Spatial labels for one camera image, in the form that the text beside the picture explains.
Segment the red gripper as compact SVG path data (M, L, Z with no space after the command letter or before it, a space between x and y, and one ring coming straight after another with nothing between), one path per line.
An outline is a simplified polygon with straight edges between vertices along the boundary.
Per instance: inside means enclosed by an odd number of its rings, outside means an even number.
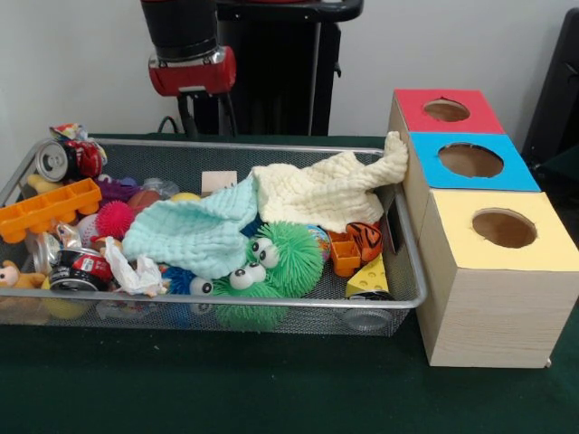
M162 61L155 54L148 60L148 73L155 91L164 97L178 97L178 112L189 139L198 137L189 103L195 92L222 95L222 104L232 137L238 134L231 89L236 79L236 60L231 47L218 47L206 56L189 61Z

